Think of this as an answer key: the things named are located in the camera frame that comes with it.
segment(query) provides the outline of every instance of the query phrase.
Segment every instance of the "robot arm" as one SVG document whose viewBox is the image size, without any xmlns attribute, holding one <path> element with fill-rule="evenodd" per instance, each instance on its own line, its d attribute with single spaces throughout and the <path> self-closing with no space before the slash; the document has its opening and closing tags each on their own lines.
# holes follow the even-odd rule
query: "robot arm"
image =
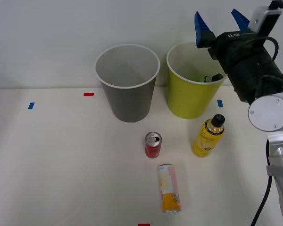
<svg viewBox="0 0 283 226">
<path fill-rule="evenodd" d="M 213 60 L 218 60 L 228 75 L 241 101 L 249 103 L 251 124 L 268 134 L 267 174 L 274 177 L 283 215 L 283 74 L 274 59 L 278 43 L 268 37 L 282 13 L 283 2 L 274 0 L 269 7 L 259 7 L 249 21 L 237 10 L 232 11 L 240 31 L 225 32 L 218 37 L 206 26 L 200 14 L 195 14 L 198 48 L 208 48 Z M 275 53 L 271 57 L 264 42 L 272 41 Z M 260 206 L 264 206 L 269 188 Z"/>
</svg>

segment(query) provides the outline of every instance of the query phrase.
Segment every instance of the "gray cup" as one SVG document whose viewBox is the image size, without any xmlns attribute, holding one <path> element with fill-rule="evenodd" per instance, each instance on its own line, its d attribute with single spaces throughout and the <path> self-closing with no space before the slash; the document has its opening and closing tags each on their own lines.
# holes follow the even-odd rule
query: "gray cup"
<svg viewBox="0 0 283 226">
<path fill-rule="evenodd" d="M 158 56 L 140 45 L 114 46 L 100 54 L 96 75 L 119 120 L 136 122 L 147 116 L 159 68 Z"/>
</svg>

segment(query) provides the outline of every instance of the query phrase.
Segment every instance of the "bottle label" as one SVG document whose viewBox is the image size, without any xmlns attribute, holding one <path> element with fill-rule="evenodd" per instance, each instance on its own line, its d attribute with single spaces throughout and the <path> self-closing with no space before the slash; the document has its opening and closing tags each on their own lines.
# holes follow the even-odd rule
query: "bottle label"
<svg viewBox="0 0 283 226">
<path fill-rule="evenodd" d="M 217 134 L 212 133 L 207 129 L 207 122 L 208 120 L 202 125 L 193 145 L 193 151 L 199 157 L 208 156 L 224 133 L 224 130 Z"/>
</svg>

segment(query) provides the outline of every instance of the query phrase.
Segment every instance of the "blue tape marker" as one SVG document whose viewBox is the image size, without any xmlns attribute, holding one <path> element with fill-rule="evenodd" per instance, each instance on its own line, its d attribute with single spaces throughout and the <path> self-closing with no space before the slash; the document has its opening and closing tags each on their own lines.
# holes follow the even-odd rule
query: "blue tape marker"
<svg viewBox="0 0 283 226">
<path fill-rule="evenodd" d="M 222 100 L 217 100 L 217 102 L 218 102 L 218 107 L 223 107 Z"/>
<path fill-rule="evenodd" d="M 29 109 L 29 110 L 32 110 L 33 106 L 34 106 L 34 102 L 31 102 L 31 103 L 29 104 L 29 106 L 28 106 L 28 109 Z"/>
</svg>

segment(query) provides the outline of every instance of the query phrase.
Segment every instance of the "white wall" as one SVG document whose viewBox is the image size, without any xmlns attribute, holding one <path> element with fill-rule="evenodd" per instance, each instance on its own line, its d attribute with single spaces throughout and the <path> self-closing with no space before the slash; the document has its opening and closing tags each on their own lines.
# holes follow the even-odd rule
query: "white wall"
<svg viewBox="0 0 283 226">
<path fill-rule="evenodd" d="M 138 43 L 162 61 L 157 85 L 165 84 L 168 49 L 195 40 L 199 11 L 216 35 L 238 30 L 231 11 L 250 19 L 271 0 L 0 0 L 0 88 L 96 87 L 97 55 L 120 43 Z M 271 36 L 280 43 L 283 15 Z"/>
</svg>

